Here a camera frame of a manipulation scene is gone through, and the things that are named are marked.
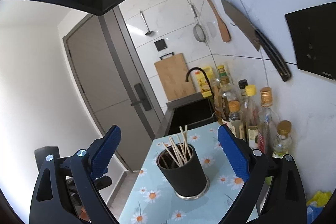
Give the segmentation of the hanging mesh strainer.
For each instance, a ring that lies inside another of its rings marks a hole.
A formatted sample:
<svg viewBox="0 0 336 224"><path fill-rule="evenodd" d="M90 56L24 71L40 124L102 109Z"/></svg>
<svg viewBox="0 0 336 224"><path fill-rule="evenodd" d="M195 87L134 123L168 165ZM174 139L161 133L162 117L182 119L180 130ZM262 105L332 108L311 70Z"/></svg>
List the hanging mesh strainer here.
<svg viewBox="0 0 336 224"><path fill-rule="evenodd" d="M206 42L206 34L203 30L203 27L199 24L198 22L198 15L195 9L195 6L193 4L190 4L191 10L193 12L194 20L195 20L195 25L193 27L193 35L194 38L201 43Z"/></svg>

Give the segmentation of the gold cap oil bottle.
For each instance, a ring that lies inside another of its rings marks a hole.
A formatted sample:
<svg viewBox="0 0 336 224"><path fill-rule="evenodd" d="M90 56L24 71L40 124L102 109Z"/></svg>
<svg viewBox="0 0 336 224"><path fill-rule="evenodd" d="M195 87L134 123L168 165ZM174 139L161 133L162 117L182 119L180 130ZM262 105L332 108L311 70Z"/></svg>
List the gold cap oil bottle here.
<svg viewBox="0 0 336 224"><path fill-rule="evenodd" d="M265 155L272 156L273 142L279 123L278 115L272 110L273 96L270 87L260 90L261 109L258 113L258 149Z"/></svg>

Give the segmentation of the small gold cap bottle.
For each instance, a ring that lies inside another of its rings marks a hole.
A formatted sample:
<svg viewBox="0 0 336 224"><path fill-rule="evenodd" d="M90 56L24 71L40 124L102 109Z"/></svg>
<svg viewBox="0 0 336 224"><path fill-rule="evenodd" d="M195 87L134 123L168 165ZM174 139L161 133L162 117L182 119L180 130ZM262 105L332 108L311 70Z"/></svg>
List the small gold cap bottle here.
<svg viewBox="0 0 336 224"><path fill-rule="evenodd" d="M291 143L291 122L288 120L280 121L273 141L272 157L283 158L284 155L288 154Z"/></svg>

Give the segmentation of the black curved faucet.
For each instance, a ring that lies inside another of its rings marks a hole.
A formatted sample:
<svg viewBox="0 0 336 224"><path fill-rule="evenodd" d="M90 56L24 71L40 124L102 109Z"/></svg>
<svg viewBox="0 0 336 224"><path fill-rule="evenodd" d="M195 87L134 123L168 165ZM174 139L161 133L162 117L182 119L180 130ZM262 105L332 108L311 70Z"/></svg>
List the black curved faucet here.
<svg viewBox="0 0 336 224"><path fill-rule="evenodd" d="M200 88L201 94L204 98L212 96L212 89L213 89L213 82L215 79L215 73L212 67L207 66L202 68L204 73L207 76L207 79L204 73L198 69L193 70L192 72L188 73L186 76L186 82L189 82L189 78L194 75L195 79L197 80L198 87Z"/></svg>

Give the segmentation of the wooden cutting board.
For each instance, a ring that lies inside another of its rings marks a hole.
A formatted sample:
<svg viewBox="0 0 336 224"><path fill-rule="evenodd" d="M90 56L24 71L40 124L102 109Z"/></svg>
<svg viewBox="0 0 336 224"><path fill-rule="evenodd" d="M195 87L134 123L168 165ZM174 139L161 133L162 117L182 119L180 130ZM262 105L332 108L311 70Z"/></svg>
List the wooden cutting board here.
<svg viewBox="0 0 336 224"><path fill-rule="evenodd" d="M157 61L154 65L168 101L196 93L193 82L185 80L189 70L182 53Z"/></svg>

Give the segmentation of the hanging steel ladle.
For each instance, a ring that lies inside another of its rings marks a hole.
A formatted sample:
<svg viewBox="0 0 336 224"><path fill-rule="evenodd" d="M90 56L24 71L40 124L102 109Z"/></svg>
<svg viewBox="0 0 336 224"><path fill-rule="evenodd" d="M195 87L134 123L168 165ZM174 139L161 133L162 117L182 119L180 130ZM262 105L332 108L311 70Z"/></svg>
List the hanging steel ladle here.
<svg viewBox="0 0 336 224"><path fill-rule="evenodd" d="M146 35L146 36L152 36L153 31L149 28L149 26L148 26L148 24L147 24L147 21L146 21L146 19L145 19L145 16L144 16L143 12L140 10L139 13L140 13L140 16L141 16L141 18L142 18L142 20L143 20L143 22L144 22L144 24L145 24L145 27L146 27L146 29L147 29L147 32L145 33L145 35Z"/></svg>

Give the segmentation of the black utensil holder cup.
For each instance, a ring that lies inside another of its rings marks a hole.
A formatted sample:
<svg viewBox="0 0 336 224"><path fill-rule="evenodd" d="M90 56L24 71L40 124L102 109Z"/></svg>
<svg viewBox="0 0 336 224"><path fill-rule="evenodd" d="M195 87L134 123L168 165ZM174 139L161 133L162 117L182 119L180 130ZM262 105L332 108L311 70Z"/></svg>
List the black utensil holder cup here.
<svg viewBox="0 0 336 224"><path fill-rule="evenodd" d="M194 146L189 144L189 149L191 157L187 156L187 163L181 167L177 166L166 150L158 155L156 165L176 196L183 200L196 200L208 191L210 180L202 169Z"/></svg>

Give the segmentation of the hanging kitchen cleaver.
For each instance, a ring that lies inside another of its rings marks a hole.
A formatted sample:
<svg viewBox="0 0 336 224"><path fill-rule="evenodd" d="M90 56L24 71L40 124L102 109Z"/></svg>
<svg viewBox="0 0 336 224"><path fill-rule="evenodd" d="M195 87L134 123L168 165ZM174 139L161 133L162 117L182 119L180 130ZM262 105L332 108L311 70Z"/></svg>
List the hanging kitchen cleaver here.
<svg viewBox="0 0 336 224"><path fill-rule="evenodd" d="M259 51L260 47L263 48L281 79L284 82L289 81L291 79L291 71L273 43L234 5L226 0L221 0L221 3L225 13L230 17L234 24L238 26L240 31L247 37L256 50Z"/></svg>

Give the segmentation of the grey door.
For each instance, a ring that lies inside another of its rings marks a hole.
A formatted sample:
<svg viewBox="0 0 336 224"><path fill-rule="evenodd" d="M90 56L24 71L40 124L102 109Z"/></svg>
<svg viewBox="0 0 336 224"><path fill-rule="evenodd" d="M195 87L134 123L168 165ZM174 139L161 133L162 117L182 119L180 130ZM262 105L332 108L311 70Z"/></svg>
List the grey door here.
<svg viewBox="0 0 336 224"><path fill-rule="evenodd" d="M129 171L141 169L164 113L135 51L118 7L103 16L72 9L58 25L70 70L94 124L105 134L121 129L116 156ZM141 84L152 109L138 101Z"/></svg>

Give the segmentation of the yellow cap sauce bottle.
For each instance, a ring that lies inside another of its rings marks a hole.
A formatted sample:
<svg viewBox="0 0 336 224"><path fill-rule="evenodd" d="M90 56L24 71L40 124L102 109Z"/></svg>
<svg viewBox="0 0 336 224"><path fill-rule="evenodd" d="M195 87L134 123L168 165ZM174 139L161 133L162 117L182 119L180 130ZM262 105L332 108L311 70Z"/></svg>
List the yellow cap sauce bottle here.
<svg viewBox="0 0 336 224"><path fill-rule="evenodd" d="M255 102L257 93L255 85L246 86L246 98L242 99L244 124L246 130L246 140L252 149L258 147L258 112L259 108Z"/></svg>

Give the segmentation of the black wall panel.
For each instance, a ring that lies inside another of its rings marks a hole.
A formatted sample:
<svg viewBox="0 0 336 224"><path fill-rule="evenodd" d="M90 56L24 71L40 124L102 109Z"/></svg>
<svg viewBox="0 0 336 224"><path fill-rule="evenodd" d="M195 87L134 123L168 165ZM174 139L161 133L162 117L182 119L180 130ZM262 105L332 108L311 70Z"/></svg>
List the black wall panel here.
<svg viewBox="0 0 336 224"><path fill-rule="evenodd" d="M336 4L285 14L298 69L335 79Z"/></svg>

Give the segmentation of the orange cap bottle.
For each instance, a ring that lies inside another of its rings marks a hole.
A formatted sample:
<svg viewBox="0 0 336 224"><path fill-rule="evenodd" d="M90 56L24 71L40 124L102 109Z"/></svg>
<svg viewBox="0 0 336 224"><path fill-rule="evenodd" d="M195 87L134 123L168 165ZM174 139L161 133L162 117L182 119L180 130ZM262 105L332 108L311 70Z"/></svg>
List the orange cap bottle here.
<svg viewBox="0 0 336 224"><path fill-rule="evenodd" d="M239 139L245 140L245 130L243 123L243 114L240 110L240 102L230 101L229 104L229 122L232 133Z"/></svg>

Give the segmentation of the black wall switch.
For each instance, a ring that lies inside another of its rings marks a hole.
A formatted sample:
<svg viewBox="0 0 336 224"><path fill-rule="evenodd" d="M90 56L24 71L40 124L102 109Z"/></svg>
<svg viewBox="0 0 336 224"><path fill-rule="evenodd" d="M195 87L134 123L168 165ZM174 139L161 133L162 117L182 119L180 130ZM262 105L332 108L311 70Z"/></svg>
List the black wall switch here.
<svg viewBox="0 0 336 224"><path fill-rule="evenodd" d="M159 39L159 40L155 41L154 45L155 45L158 52L167 48L167 45L166 45L166 42L165 42L164 39Z"/></svg>

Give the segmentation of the daisy print blue mat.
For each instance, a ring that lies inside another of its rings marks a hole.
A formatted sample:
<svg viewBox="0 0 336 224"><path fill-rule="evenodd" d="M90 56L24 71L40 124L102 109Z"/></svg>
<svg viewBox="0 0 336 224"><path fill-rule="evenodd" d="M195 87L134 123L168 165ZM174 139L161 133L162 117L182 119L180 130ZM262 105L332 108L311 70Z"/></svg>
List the daisy print blue mat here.
<svg viewBox="0 0 336 224"><path fill-rule="evenodd" d="M248 175L237 170L233 131L217 122L187 132L188 162L173 160L174 134L155 139L118 221L120 223L219 223Z"/></svg>

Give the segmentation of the yellow dish soap bottle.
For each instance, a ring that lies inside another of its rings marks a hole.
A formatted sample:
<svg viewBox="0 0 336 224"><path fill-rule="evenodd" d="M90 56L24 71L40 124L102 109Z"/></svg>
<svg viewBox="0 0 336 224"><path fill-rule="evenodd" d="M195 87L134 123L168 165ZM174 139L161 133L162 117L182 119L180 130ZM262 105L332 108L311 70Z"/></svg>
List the yellow dish soap bottle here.
<svg viewBox="0 0 336 224"><path fill-rule="evenodd" d="M205 71L210 84L208 84L206 78L204 77L204 74L201 71L195 71L195 76L197 78L198 85L201 89L201 94L203 98L207 98L207 97L212 96L211 89L213 87L213 79L215 75L214 75L212 67L207 66L202 69Z"/></svg>

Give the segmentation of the black kitchen sink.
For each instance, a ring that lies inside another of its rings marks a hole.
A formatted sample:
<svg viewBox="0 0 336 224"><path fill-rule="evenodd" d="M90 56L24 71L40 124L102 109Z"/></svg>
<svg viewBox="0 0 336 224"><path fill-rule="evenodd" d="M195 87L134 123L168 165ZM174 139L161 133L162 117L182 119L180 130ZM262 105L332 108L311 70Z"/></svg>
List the black kitchen sink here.
<svg viewBox="0 0 336 224"><path fill-rule="evenodd" d="M168 102L166 106L163 136L180 132L180 126L192 130L217 121L213 98L204 98L201 93Z"/></svg>

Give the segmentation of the hanging wooden spatula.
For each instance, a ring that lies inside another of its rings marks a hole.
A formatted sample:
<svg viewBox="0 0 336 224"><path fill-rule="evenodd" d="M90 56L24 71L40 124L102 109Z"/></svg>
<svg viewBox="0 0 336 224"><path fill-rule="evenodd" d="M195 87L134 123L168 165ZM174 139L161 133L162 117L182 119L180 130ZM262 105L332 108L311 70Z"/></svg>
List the hanging wooden spatula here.
<svg viewBox="0 0 336 224"><path fill-rule="evenodd" d="M210 5L210 8L212 9L214 16L217 19L217 23L218 23L218 28L219 28L219 32L222 38L222 41L228 43L231 41L231 36L230 33L228 31L228 28L226 26L226 24L224 23L224 21L222 20L221 16L219 15L215 5L213 4L213 2L211 0L207 0L208 4Z"/></svg>

